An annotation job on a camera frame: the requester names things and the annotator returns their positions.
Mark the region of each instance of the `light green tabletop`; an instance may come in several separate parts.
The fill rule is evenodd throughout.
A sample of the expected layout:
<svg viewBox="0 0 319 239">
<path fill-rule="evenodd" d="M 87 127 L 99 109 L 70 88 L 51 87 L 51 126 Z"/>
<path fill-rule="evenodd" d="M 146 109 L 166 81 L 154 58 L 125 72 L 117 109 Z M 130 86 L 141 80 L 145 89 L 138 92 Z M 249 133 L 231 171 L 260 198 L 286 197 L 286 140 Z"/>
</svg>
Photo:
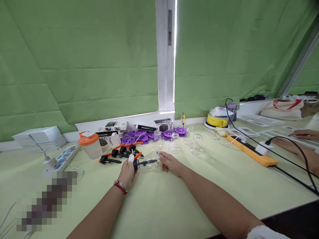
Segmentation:
<svg viewBox="0 0 319 239">
<path fill-rule="evenodd" d="M 239 121 L 235 125 L 254 131 L 263 130 Z M 319 130 L 316 119 L 287 121 L 285 125 Z M 202 132 L 201 124 L 194 127 L 197 132 Z M 289 133 L 282 125 L 271 128 Z M 183 138 L 180 138 L 180 143 L 182 152 L 174 155 L 178 160 L 224 188 L 260 219 L 318 199 L 297 182 L 274 168 L 263 167 L 232 144 L 221 145 L 204 136 L 202 146 L 205 152 L 196 157 L 183 145 Z M 152 151 L 152 142 L 139 145 L 138 149 L 148 155 Z M 168 142 L 164 143 L 163 150 L 168 151 Z M 296 155 L 277 146 L 274 150 L 304 166 Z M 49 152 L 53 156 L 59 154 L 59 151 Z M 270 156 L 279 161 L 282 169 L 310 185 L 305 171 L 272 153 Z M 0 218 L 17 198 L 25 198 L 22 200 L 24 204 L 31 201 L 30 197 L 36 195 L 36 191 L 44 189 L 48 180 L 41 178 L 43 160 L 42 153 L 28 154 L 24 150 L 0 153 Z M 58 219 L 53 220 L 53 224 L 47 226 L 45 231 L 33 233 L 31 239 L 66 238 L 113 185 L 121 170 L 121 164 L 102 165 L 98 160 L 88 159 L 83 150 L 76 154 L 71 165 L 84 169 L 84 175 L 78 179 L 77 187 L 69 195 L 62 212 L 58 213 Z M 16 211 L 21 210 L 19 200 L 1 229 L 0 236 L 14 223 Z M 207 238 L 218 233 L 181 178 L 171 172 L 139 170 L 117 216 L 112 238 Z M 13 227 L 4 239 L 22 236 L 23 232 L 16 232 Z"/>
</svg>

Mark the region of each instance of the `tote bag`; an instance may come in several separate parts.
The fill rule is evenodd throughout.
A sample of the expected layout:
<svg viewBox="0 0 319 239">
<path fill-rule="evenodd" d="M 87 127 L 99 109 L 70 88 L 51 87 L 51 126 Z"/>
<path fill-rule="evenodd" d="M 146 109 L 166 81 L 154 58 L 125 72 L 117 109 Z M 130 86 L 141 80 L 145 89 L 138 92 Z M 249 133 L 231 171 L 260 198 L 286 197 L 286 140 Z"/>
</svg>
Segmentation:
<svg viewBox="0 0 319 239">
<path fill-rule="evenodd" d="M 281 119 L 281 120 L 301 120 L 301 108 L 303 107 L 303 100 L 284 101 L 274 100 L 260 113 L 261 116 Z"/>
</svg>

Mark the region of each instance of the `silver bangle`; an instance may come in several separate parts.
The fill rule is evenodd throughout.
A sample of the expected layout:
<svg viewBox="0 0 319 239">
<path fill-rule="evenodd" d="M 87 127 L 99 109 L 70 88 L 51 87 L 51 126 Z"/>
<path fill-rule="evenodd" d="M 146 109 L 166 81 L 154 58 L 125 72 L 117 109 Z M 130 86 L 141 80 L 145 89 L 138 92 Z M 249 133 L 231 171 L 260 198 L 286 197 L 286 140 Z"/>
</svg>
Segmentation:
<svg viewBox="0 0 319 239">
<path fill-rule="evenodd" d="M 115 180 L 114 182 L 115 182 L 115 183 L 118 183 L 118 184 L 124 189 L 124 191 L 127 193 L 127 189 L 126 189 L 126 187 L 125 187 L 125 185 L 124 185 L 123 183 L 121 183 L 121 182 L 118 181 L 118 180 Z"/>
</svg>

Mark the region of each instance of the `hand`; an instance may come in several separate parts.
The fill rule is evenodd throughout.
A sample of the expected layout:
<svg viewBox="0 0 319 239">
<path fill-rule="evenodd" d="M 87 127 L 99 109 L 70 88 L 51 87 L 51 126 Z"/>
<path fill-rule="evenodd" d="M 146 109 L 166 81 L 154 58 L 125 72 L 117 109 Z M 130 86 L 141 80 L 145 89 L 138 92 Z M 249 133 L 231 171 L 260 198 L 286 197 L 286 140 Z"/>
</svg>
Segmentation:
<svg viewBox="0 0 319 239">
<path fill-rule="evenodd" d="M 122 165 L 118 181 L 123 183 L 128 190 L 132 185 L 132 181 L 136 173 L 137 171 L 134 171 L 133 163 L 126 160 Z"/>
<path fill-rule="evenodd" d="M 271 142 L 274 144 L 277 144 L 281 148 L 284 148 L 292 153 L 295 153 L 295 154 L 302 156 L 300 150 L 291 141 L 288 141 L 288 140 L 282 139 L 282 138 L 274 138 Z M 295 143 L 301 148 L 302 151 L 314 150 L 314 149 L 308 148 L 306 146 L 303 146 L 300 143 L 297 143 L 297 142 L 295 142 Z"/>
<path fill-rule="evenodd" d="M 319 131 L 311 129 L 295 130 L 289 136 L 294 135 L 296 138 L 319 140 Z"/>
<path fill-rule="evenodd" d="M 162 162 L 162 170 L 167 172 L 170 169 L 176 176 L 180 177 L 183 169 L 185 168 L 184 164 L 174 158 L 171 154 L 160 151 L 160 161 Z"/>
</svg>

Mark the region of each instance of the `white finger cap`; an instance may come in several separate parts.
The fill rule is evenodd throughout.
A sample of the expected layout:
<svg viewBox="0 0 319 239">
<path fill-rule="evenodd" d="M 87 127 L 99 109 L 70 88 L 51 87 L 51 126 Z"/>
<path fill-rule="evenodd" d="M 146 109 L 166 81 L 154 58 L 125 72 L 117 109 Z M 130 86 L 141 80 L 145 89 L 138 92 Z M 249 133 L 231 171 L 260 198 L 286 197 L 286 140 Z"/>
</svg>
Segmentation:
<svg viewBox="0 0 319 239">
<path fill-rule="evenodd" d="M 129 162 L 133 162 L 134 161 L 134 155 L 133 154 L 130 154 L 129 155 Z"/>
</svg>

